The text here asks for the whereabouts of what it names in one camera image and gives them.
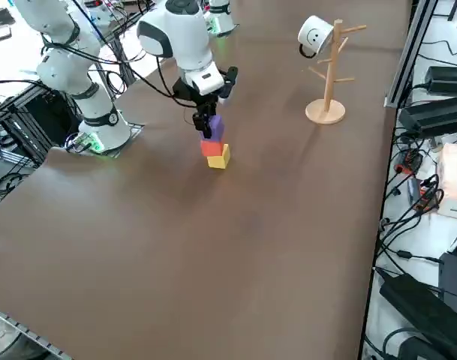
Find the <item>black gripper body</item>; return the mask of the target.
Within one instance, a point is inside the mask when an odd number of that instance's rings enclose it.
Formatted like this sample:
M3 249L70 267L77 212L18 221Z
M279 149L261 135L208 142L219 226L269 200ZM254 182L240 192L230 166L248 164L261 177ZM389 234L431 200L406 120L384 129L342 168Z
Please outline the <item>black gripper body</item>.
M209 109L216 110L218 104L218 90L201 95L196 88L192 88L178 78L172 87L174 98L194 103L197 110Z

